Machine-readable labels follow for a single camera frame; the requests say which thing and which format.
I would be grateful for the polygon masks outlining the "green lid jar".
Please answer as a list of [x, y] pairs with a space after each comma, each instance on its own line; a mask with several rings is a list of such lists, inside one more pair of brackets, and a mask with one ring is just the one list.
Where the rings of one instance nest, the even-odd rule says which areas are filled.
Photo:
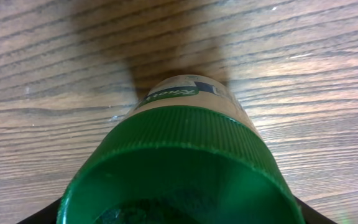
[[68, 185], [59, 223], [303, 223], [234, 95], [199, 75], [159, 83]]

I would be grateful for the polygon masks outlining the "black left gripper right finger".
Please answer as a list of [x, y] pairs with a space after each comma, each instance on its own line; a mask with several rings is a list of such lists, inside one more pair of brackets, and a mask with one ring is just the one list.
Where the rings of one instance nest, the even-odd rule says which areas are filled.
[[311, 208], [299, 198], [296, 197], [295, 199], [297, 204], [300, 206], [300, 210], [306, 224], [337, 224], [328, 217], [325, 217], [321, 213]]

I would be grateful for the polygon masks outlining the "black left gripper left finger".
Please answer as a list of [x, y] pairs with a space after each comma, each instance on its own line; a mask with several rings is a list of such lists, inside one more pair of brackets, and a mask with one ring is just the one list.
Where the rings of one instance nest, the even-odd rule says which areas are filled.
[[20, 221], [18, 224], [56, 224], [60, 202], [61, 198], [41, 209], [37, 213]]

